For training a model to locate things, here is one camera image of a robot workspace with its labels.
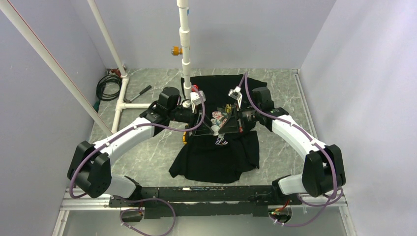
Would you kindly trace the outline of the black floral print t-shirt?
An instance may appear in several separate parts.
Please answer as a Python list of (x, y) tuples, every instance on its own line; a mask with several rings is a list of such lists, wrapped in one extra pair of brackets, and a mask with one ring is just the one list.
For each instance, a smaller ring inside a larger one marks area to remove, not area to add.
[[(195, 76), (191, 83), (205, 93), (206, 116), (211, 124), (222, 126), (236, 100), (229, 97), (243, 75)], [(188, 138), (169, 173), (171, 177), (211, 182), (233, 183), (244, 172), (259, 168), (260, 147), (255, 124), (246, 122), (243, 132), (201, 135)]]

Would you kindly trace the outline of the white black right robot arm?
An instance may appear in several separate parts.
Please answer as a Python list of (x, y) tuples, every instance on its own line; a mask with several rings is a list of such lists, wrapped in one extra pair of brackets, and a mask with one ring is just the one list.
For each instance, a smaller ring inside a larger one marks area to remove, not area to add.
[(319, 141), (289, 115), (277, 108), (266, 87), (255, 88), (248, 94), (250, 105), (242, 107), (240, 87), (231, 89), (229, 96), (237, 101), (216, 134), (243, 132), (244, 123), (260, 123), (284, 139), (303, 159), (301, 174), (281, 177), (272, 182), (271, 198), (283, 204), (292, 194), (307, 193), (312, 197), (329, 191), (337, 192), (346, 183), (341, 149)]

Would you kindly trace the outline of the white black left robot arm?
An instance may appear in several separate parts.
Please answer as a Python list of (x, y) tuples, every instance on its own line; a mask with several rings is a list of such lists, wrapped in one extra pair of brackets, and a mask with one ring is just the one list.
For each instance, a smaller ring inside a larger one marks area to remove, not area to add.
[(152, 102), (139, 117), (120, 131), (93, 144), (83, 141), (76, 147), (67, 177), (70, 180), (69, 195), (78, 199), (88, 195), (97, 198), (102, 194), (118, 196), (130, 207), (136, 206), (142, 197), (142, 187), (134, 179), (112, 173), (112, 165), (126, 152), (170, 127), (171, 121), (187, 123), (180, 132), (196, 130), (205, 123), (205, 93), (192, 86), (190, 106), (180, 101), (177, 88), (166, 87), (158, 100)]

